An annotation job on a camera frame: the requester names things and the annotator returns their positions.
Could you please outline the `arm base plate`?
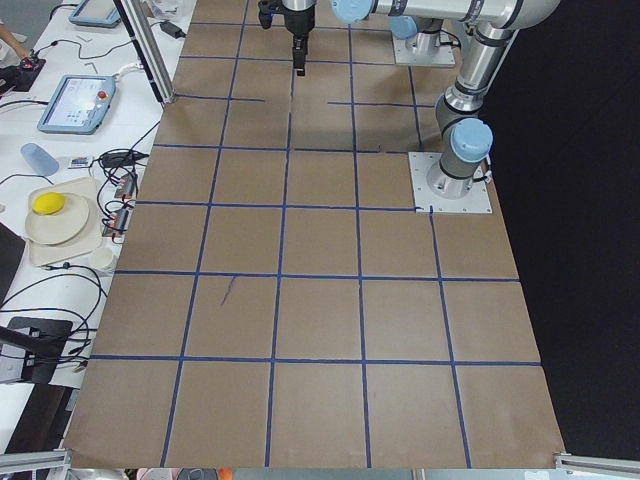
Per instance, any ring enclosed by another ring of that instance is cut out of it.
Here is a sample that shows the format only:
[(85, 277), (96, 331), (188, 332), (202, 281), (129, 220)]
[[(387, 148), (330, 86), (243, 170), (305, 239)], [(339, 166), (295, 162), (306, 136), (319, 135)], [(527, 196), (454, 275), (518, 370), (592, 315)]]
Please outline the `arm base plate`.
[(393, 37), (397, 65), (453, 68), (456, 60), (452, 47), (451, 37), (443, 31), (438, 34), (418, 33), (408, 39)]
[(439, 152), (409, 152), (414, 209), (418, 213), (491, 214), (488, 187), (478, 167), (467, 179), (447, 176)]

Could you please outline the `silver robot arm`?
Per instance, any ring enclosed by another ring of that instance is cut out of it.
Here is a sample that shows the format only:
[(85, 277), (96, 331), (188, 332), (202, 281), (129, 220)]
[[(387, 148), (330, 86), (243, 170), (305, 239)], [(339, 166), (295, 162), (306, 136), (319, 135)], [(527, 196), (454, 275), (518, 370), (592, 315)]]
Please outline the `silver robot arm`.
[(354, 24), (370, 14), (390, 19), (424, 18), (474, 22), (474, 34), (453, 85), (436, 102), (444, 152), (427, 174), (429, 188), (447, 199), (464, 197), (493, 142), (477, 118), (492, 78), (515, 32), (548, 18), (557, 1), (333, 1), (334, 15)]
[(405, 41), (414, 54), (434, 54), (440, 48), (444, 20), (416, 16), (392, 16), (388, 19), (392, 35)]

